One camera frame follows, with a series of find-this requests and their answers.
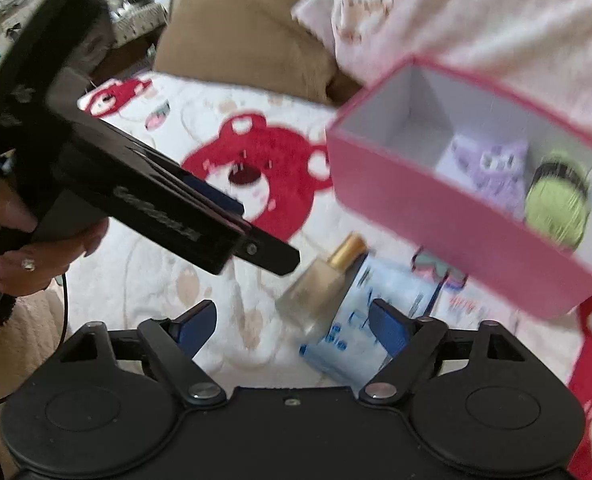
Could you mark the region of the foundation bottle gold cap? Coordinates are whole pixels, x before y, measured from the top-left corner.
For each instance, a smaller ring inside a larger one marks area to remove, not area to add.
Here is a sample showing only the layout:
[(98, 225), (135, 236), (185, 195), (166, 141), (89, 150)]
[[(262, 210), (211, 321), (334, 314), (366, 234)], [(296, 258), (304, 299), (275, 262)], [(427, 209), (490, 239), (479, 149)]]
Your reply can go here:
[(337, 310), (336, 297), (354, 261), (367, 253), (364, 238), (350, 233), (326, 260), (316, 258), (276, 301), (277, 313), (304, 340), (326, 334)]

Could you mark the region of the blue tissue pack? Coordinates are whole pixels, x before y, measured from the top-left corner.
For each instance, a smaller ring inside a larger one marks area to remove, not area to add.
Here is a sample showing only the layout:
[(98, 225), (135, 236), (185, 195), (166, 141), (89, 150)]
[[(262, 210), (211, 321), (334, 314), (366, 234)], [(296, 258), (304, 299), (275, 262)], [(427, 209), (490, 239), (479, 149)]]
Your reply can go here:
[(369, 328), (369, 306), (383, 299), (409, 318), (433, 309), (437, 284), (402, 264), (366, 256), (354, 272), (327, 333), (304, 344), (299, 353), (308, 365), (359, 391), (388, 363), (390, 356)]

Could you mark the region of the white pink wipes pack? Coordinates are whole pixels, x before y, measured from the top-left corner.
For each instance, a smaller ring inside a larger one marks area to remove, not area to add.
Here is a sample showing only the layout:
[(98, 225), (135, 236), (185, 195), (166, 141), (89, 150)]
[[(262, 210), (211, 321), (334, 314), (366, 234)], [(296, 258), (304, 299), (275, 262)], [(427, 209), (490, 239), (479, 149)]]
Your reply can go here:
[(512, 333), (520, 320), (512, 304), (476, 282), (467, 283), (459, 290), (443, 285), (431, 315), (447, 323), (450, 328), (476, 330), (481, 322), (491, 320), (502, 324)]

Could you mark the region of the purple plush toy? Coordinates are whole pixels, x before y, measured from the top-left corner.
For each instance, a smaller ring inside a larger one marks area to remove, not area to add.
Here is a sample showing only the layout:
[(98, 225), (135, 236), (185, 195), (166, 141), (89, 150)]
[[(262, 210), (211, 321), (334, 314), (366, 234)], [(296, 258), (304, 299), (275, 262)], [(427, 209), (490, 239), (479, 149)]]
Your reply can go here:
[(517, 221), (524, 220), (528, 142), (478, 141), (453, 136), (436, 172)]

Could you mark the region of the green yarn ball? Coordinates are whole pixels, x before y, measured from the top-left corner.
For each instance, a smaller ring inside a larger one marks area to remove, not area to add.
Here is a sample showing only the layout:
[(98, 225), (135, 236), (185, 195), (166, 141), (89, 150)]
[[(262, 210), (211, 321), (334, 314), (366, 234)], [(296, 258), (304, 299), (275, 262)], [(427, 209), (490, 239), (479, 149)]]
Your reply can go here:
[(572, 252), (584, 238), (590, 214), (587, 171), (565, 152), (543, 157), (525, 200), (525, 224), (551, 243)]

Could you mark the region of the red bear print blanket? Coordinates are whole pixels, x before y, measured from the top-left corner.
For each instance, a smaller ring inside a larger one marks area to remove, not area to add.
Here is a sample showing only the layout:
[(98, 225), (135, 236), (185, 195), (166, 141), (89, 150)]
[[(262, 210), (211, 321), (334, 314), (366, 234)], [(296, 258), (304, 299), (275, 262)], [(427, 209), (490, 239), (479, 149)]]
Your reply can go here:
[(388, 361), (369, 331), (374, 298), (459, 328), (495, 318), (578, 396), (588, 427), (572, 471), (592, 479), (592, 298), (539, 324), (343, 210), (327, 110), (162, 73), (111, 79), (79, 107), (160, 152), (162, 181), (119, 186), (125, 215), (73, 274), (77, 318), (127, 328), (211, 299), (215, 340), (198, 361), (230, 388), (362, 384)]

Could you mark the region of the bedside table with clutter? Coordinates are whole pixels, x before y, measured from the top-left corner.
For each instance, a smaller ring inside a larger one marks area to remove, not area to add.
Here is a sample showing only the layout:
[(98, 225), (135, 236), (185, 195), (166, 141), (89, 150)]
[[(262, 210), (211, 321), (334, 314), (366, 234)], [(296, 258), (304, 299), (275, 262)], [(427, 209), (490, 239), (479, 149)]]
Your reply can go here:
[(148, 36), (167, 21), (161, 3), (123, 0), (0, 0), (0, 69), (65, 58), (90, 72), (112, 48)]

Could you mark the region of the fluffy beige sleeve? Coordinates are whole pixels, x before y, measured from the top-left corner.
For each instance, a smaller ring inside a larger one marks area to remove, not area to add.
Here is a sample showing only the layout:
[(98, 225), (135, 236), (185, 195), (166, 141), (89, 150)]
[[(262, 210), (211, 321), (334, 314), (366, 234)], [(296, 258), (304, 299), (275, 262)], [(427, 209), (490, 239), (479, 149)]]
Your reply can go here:
[[(0, 300), (0, 399), (15, 392), (53, 354), (63, 327), (64, 305), (53, 287)], [(0, 432), (0, 479), (16, 471)]]

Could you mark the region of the brown pillow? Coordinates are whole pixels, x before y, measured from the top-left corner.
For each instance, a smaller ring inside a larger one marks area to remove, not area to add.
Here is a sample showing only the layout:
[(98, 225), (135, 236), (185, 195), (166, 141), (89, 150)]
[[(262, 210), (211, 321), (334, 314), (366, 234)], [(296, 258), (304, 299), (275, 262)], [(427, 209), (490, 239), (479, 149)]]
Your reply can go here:
[(171, 0), (154, 69), (325, 105), (361, 89), (323, 44), (293, 20), (298, 0)]

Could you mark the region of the pink cardboard box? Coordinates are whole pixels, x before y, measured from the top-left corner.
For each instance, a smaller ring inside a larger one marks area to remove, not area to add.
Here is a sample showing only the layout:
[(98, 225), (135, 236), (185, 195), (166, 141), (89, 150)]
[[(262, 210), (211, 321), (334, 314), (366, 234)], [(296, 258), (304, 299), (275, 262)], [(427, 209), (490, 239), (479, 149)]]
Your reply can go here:
[[(578, 248), (556, 247), (478, 197), (451, 154), (455, 138), (526, 141), (526, 168), (568, 155), (588, 174)], [(406, 58), (339, 110), (326, 129), (343, 206), (427, 249), (537, 318), (592, 296), (592, 135), (472, 73)]]

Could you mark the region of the pink puppy print pillow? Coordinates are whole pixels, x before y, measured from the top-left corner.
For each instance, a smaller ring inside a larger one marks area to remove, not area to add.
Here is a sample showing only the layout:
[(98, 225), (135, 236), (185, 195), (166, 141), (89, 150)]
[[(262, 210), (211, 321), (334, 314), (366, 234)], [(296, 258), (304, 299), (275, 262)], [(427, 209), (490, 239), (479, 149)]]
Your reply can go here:
[(424, 56), (592, 131), (592, 0), (299, 0), (291, 15), (360, 84)]

